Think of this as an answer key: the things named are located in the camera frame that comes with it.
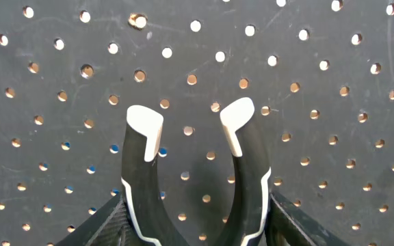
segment pegboard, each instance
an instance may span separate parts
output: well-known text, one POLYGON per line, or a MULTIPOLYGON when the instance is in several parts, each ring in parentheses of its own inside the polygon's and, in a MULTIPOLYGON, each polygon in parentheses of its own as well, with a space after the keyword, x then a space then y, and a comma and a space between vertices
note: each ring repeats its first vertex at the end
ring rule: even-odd
POLYGON ((378 0, 0 0, 0 245, 56 243, 118 191, 138 104, 164 117, 173 224, 213 244, 235 187, 219 111, 244 96, 273 190, 349 245, 394 245, 394 2, 378 0))

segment white edge trim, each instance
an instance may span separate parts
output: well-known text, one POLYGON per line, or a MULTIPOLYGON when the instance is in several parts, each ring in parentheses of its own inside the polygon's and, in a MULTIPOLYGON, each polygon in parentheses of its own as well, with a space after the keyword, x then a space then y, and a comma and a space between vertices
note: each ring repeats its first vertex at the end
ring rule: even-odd
POLYGON ((261 224, 259 225, 259 230, 253 234, 246 235, 241 241, 241 246, 247 246, 251 239, 256 238, 261 235, 264 231, 265 221, 267 220, 267 210, 268 210, 268 179, 272 174, 272 167, 268 169, 268 172, 264 174, 261 179, 261 190, 263 192, 263 210, 261 213, 261 224))
POLYGON ((147 137, 144 161, 152 161, 159 151, 163 116, 148 107, 133 105, 127 109, 127 124, 147 137))
POLYGON ((124 180, 124 178, 122 178, 122 177, 121 177, 121 183, 124 185, 124 187, 126 189, 127 208, 129 209, 130 218, 133 222, 133 227, 135 228, 136 234, 143 241, 146 241, 148 243, 152 243, 155 246, 162 246, 161 242, 159 242, 159 240, 157 240, 156 238, 149 238, 149 237, 145 237, 144 235, 142 235, 140 225, 137 223, 135 208, 133 207, 133 199, 131 196, 131 187, 130 187, 129 183, 126 182, 126 180, 124 180))
POLYGON ((254 105, 248 97, 240 98, 224 108, 220 113, 224 134, 233 156, 241 157, 243 152, 235 132, 244 126, 253 116, 254 105))

